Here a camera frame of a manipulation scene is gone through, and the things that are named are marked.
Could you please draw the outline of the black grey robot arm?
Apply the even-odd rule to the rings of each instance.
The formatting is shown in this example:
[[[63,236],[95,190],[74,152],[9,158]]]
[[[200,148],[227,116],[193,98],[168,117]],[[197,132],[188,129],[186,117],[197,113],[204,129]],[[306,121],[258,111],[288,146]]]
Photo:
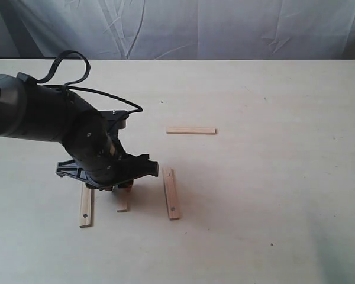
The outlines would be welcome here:
[[[56,174],[91,189],[126,188],[159,165],[148,154],[127,153],[118,139],[128,111],[99,111],[72,91],[0,74],[0,137],[59,143],[71,160]]]

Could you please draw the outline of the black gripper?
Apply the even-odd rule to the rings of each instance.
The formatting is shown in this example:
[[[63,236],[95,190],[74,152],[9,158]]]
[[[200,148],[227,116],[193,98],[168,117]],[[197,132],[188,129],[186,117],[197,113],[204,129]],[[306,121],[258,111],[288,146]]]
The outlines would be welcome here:
[[[126,153],[117,138],[73,146],[67,152],[72,159],[59,162],[56,175],[79,180],[91,189],[112,192],[114,186],[120,186],[130,192],[135,179],[159,174],[158,162],[151,161],[148,154]]]

